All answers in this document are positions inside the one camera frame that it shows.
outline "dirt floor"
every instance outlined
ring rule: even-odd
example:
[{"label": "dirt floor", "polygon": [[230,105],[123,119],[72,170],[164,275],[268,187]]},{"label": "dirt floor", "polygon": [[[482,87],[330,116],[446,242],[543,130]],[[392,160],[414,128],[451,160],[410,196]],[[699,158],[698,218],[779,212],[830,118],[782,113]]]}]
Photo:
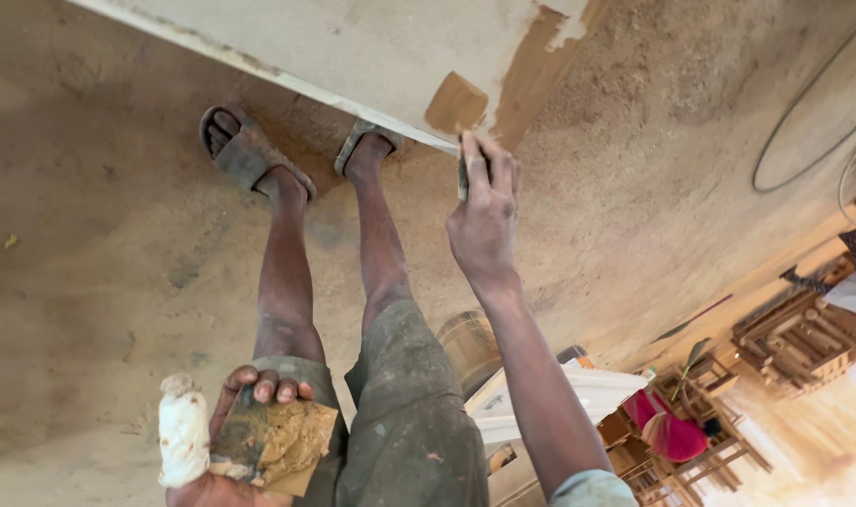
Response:
[{"label": "dirt floor", "polygon": [[[838,167],[768,196],[750,169],[854,26],[852,0],[614,1],[518,152],[518,265],[554,350],[644,363],[659,334],[811,239]],[[306,242],[340,381],[364,302],[355,198],[331,169],[353,118],[75,6],[0,0],[0,503],[160,503],[160,380],[187,371],[214,399],[249,360],[266,203],[197,139],[227,100],[319,186]],[[409,144],[384,183],[436,329],[477,305],[443,230],[455,160]]]}]

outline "dirty gray shorts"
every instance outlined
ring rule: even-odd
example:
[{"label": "dirty gray shorts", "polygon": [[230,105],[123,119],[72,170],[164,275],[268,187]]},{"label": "dirty gray shorts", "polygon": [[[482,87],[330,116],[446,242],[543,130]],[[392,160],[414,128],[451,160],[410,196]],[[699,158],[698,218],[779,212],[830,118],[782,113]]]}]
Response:
[{"label": "dirty gray shorts", "polygon": [[[309,383],[315,401],[340,409],[324,364],[274,355],[253,365]],[[328,455],[294,505],[488,505],[481,434],[462,407],[450,359],[415,301],[381,312],[344,379],[358,410],[352,429],[347,432],[339,415]]]}]

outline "sleeve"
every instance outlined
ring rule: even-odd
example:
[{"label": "sleeve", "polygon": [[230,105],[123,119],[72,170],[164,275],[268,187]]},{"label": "sleeve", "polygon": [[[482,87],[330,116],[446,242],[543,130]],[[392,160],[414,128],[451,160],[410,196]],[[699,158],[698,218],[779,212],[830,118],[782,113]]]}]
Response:
[{"label": "sleeve", "polygon": [[550,507],[638,507],[638,502],[619,477],[604,470],[586,470],[556,489]]}]

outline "brown wood filler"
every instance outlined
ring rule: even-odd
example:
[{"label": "brown wood filler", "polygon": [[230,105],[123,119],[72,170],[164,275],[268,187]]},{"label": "brown wood filler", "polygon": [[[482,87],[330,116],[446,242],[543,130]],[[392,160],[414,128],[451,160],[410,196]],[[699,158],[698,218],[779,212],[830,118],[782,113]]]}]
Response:
[{"label": "brown wood filler", "polygon": [[487,107],[488,94],[451,72],[434,93],[425,110],[425,121],[441,132],[459,133],[478,126],[484,120]]},{"label": "brown wood filler", "polygon": [[[599,24],[607,6],[606,0],[590,0],[585,6],[581,23],[588,30],[586,37]],[[547,45],[559,33],[559,25],[568,18],[548,6],[540,6],[540,12],[512,56],[503,78],[497,124],[490,131],[511,152],[578,54],[581,40],[570,38],[561,47],[547,51]]]}]

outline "rubber slipper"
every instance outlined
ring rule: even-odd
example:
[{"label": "rubber slipper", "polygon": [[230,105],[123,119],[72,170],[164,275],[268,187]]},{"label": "rubber slipper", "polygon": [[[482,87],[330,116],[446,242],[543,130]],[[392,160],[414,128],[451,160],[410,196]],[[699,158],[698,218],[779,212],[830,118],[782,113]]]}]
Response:
[{"label": "rubber slipper", "polygon": [[347,142],[344,143],[344,147],[341,148],[341,154],[337,155],[337,160],[334,161],[334,172],[338,175],[344,176],[344,167],[347,165],[347,160],[350,159],[350,155],[352,155],[353,150],[356,149],[356,145],[359,144],[359,140],[362,139],[362,136],[366,132],[375,132],[387,139],[389,143],[394,146],[388,155],[399,149],[400,145],[403,144],[403,141],[406,139],[400,133],[388,130],[383,126],[378,126],[377,124],[368,122],[362,118],[356,118],[356,123],[353,126],[353,130],[350,132],[350,137],[347,137]]},{"label": "rubber slipper", "polygon": [[256,183],[265,176],[265,173],[275,166],[282,165],[306,187],[308,194],[306,201],[315,200],[315,185],[312,180],[268,140],[252,118],[233,104],[209,108],[200,119],[200,140],[203,141],[203,146],[210,158],[212,157],[210,151],[212,136],[208,129],[209,125],[214,124],[215,113],[219,111],[233,116],[241,124],[241,132],[231,137],[231,141],[212,160],[215,167],[230,176],[243,189],[256,191],[254,190]]}]

